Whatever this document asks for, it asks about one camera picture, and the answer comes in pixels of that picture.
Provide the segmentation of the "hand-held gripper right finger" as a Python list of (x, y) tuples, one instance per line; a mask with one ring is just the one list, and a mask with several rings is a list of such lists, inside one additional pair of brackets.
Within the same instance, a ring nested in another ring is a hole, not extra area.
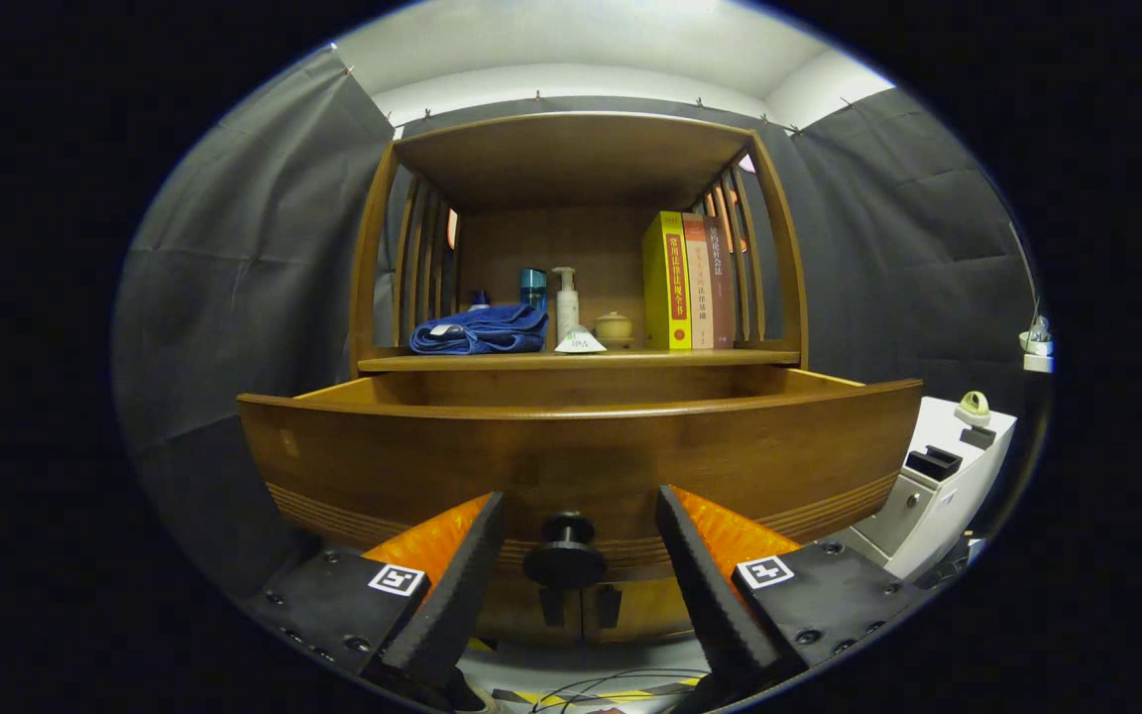
[(674, 486), (654, 519), (709, 668), (695, 700), (761, 699), (928, 600), (838, 539), (798, 545)]

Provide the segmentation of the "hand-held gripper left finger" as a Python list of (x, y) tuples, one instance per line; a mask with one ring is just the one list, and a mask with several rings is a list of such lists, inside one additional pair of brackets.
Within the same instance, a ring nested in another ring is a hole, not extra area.
[(507, 536), (505, 497), (484, 494), (355, 554), (282, 565), (240, 604), (344, 676), (399, 695), (444, 695), (475, 629)]

